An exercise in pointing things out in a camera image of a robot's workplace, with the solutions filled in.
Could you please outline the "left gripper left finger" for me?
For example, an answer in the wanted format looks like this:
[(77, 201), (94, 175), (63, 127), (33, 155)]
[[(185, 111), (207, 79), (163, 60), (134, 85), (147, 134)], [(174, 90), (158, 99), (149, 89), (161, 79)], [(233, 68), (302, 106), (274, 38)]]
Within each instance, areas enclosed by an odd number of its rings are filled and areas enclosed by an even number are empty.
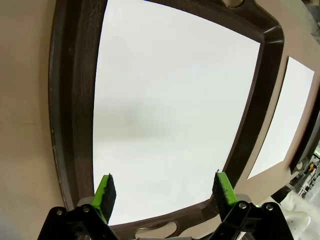
[(53, 207), (44, 221), (39, 240), (78, 240), (88, 236), (92, 240), (117, 240), (108, 225), (116, 200), (116, 188), (111, 174), (104, 175), (93, 200), (68, 211)]

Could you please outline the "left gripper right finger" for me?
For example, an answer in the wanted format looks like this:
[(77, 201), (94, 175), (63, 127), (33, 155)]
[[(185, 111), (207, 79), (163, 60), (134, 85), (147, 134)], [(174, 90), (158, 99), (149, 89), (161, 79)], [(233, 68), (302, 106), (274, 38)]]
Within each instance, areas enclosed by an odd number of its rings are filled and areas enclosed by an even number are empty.
[(212, 233), (212, 240), (235, 240), (240, 233), (251, 233), (255, 240), (291, 240), (293, 235), (275, 202), (257, 207), (238, 200), (224, 172), (216, 172), (212, 187), (221, 223)]

